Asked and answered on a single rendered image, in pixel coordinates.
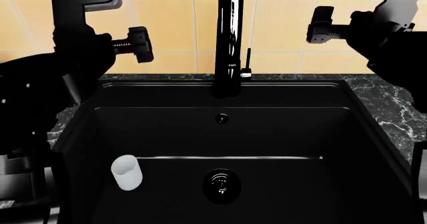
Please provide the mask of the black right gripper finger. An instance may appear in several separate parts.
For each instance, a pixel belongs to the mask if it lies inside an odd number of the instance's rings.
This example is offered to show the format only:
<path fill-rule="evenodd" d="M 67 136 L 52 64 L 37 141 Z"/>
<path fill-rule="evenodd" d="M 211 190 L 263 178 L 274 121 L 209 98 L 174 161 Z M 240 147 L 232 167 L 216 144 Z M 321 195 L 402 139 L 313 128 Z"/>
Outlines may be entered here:
<path fill-rule="evenodd" d="M 312 19 L 308 25 L 306 41 L 308 43 L 325 43 L 331 39 L 330 27 L 334 7 L 318 6 L 314 9 Z"/>

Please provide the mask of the black chrome faucet lever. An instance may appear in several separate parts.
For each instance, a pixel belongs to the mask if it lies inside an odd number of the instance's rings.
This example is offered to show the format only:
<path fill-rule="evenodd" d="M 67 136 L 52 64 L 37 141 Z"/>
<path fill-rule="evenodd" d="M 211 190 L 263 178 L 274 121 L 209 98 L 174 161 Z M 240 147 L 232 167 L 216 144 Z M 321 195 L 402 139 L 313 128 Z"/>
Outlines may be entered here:
<path fill-rule="evenodd" d="M 252 70 L 250 68 L 250 58 L 251 58 L 252 49 L 248 47 L 247 49 L 247 55 L 246 55 L 246 62 L 244 67 L 241 69 L 241 77 L 245 80 L 250 80 L 252 78 Z"/>

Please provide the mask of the white plastic cup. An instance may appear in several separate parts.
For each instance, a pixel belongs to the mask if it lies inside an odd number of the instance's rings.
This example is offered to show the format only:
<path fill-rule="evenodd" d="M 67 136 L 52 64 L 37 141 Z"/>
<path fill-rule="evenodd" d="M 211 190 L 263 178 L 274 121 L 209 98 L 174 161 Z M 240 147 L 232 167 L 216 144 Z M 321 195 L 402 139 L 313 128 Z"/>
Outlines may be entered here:
<path fill-rule="evenodd" d="M 118 185 L 124 191 L 132 191 L 143 181 L 143 173 L 138 160 L 133 155 L 122 155 L 111 164 L 111 173 Z"/>

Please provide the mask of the black kitchen sink basin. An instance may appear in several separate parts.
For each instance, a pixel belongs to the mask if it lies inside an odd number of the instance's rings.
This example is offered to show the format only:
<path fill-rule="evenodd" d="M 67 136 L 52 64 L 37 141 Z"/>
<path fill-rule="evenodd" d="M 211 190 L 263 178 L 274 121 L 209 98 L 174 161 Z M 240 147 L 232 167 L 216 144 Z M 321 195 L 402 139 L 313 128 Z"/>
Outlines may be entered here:
<path fill-rule="evenodd" d="M 100 85 L 53 149 L 69 174 L 60 224 L 416 224 L 410 166 L 344 81 L 255 81 L 214 97 L 209 81 Z M 229 121 L 216 122 L 225 113 Z M 137 158 L 120 189 L 111 164 Z M 242 193 L 218 205 L 214 169 Z"/>

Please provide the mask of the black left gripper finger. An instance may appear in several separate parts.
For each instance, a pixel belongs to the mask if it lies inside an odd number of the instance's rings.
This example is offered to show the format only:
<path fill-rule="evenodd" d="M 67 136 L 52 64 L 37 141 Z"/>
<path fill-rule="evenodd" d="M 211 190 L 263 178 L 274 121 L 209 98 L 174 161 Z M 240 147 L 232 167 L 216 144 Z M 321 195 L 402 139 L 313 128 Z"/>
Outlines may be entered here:
<path fill-rule="evenodd" d="M 127 37 L 138 63 L 148 63 L 154 60 L 151 41 L 145 27 L 130 27 Z"/>

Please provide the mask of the round black sink drain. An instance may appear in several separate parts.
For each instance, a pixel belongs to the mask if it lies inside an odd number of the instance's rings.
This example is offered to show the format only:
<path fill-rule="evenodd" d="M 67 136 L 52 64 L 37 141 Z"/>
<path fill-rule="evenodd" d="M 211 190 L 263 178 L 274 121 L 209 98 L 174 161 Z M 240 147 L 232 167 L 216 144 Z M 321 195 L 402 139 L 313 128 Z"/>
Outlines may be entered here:
<path fill-rule="evenodd" d="M 214 169 L 203 178 L 202 191 L 212 203 L 227 205 L 238 199 L 242 193 L 242 183 L 233 171 Z"/>

